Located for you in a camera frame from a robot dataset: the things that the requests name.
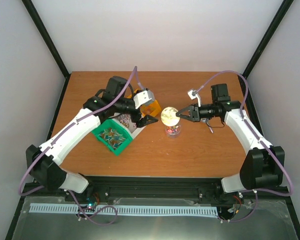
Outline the orange candy bin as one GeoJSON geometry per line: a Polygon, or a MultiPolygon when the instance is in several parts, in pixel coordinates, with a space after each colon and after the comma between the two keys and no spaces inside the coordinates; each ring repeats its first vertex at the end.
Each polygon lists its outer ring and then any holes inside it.
{"type": "MultiPolygon", "coordinates": [[[[137,93],[141,92],[143,90],[140,89],[136,89],[133,92],[133,95],[135,96],[137,93]]],[[[132,94],[130,94],[127,98],[128,99],[133,99],[132,94]]],[[[158,101],[155,99],[155,101],[149,105],[142,105],[140,108],[140,111],[142,113],[142,116],[146,116],[146,115],[150,115],[152,117],[156,117],[162,110],[160,104],[158,103],[158,101]]]]}

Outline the white candy bin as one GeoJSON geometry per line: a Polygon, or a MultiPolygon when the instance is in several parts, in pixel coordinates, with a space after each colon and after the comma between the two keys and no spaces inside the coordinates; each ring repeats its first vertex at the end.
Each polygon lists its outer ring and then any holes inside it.
{"type": "Polygon", "coordinates": [[[137,124],[132,122],[129,114],[115,113],[112,119],[116,123],[123,126],[123,128],[131,135],[132,139],[135,139],[146,127],[137,127],[137,124]]]}

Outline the metal scoop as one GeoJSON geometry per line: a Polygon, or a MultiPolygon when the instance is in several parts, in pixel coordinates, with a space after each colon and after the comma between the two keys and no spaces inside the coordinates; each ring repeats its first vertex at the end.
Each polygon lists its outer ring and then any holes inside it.
{"type": "Polygon", "coordinates": [[[208,118],[202,118],[200,121],[201,121],[202,123],[204,123],[204,124],[208,127],[208,129],[210,130],[210,132],[211,132],[212,134],[214,133],[213,128],[212,128],[212,126],[210,125],[209,119],[208,119],[208,118]]]}

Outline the white jar lid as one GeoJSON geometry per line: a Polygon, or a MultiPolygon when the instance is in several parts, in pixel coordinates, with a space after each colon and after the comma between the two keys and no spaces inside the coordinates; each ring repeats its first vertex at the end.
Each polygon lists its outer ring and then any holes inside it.
{"type": "Polygon", "coordinates": [[[162,123],[167,127],[177,125],[180,121],[180,118],[176,115],[177,112],[178,110],[171,106],[164,108],[160,115],[162,123]]]}

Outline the green candy bin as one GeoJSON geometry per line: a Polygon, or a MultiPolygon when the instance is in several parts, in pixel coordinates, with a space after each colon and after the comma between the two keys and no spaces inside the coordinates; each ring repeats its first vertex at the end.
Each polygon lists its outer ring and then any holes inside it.
{"type": "Polygon", "coordinates": [[[119,156],[133,141],[130,131],[114,119],[107,119],[91,133],[115,156],[119,156]]]}

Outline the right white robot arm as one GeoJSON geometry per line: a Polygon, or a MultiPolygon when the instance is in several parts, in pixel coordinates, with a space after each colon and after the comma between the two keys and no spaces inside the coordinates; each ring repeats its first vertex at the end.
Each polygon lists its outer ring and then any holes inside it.
{"type": "Polygon", "coordinates": [[[231,100],[227,84],[212,85],[211,98],[210,104],[191,104],[175,115],[191,122],[220,118],[234,132],[245,152],[245,160],[239,173],[221,179],[223,191],[232,193],[279,186],[284,175],[279,167],[285,161],[283,148],[263,138],[241,109],[241,103],[231,100]]]}

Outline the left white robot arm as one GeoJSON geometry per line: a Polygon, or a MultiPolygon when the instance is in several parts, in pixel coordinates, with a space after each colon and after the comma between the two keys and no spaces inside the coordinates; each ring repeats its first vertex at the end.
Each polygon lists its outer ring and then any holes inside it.
{"type": "Polygon", "coordinates": [[[91,131],[99,127],[115,114],[128,114],[137,128],[156,123],[157,118],[142,115],[141,106],[155,101],[152,91],[143,88],[125,97],[126,89],[131,89],[129,80],[113,76],[107,86],[90,97],[77,115],[55,136],[39,147],[30,145],[26,151],[28,173],[49,191],[58,189],[76,192],[82,201],[93,198],[94,188],[86,177],[61,168],[70,151],[91,131]]]}

